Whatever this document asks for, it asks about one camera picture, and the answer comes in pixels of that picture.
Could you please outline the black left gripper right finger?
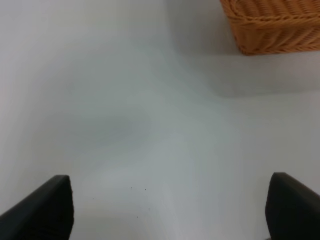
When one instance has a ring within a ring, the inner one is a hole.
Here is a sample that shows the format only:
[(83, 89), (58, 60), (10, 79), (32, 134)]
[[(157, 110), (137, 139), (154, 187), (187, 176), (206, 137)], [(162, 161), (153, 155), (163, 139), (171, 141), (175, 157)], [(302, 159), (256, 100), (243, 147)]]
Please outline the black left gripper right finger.
[(272, 175), (265, 217), (272, 240), (320, 238), (320, 196), (287, 173)]

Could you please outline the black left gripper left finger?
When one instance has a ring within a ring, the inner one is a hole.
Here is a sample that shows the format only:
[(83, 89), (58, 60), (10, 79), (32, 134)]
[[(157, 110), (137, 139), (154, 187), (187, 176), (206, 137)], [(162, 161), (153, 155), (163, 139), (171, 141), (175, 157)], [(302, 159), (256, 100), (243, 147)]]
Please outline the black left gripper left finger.
[(71, 179), (56, 175), (0, 216), (0, 238), (68, 240), (74, 223)]

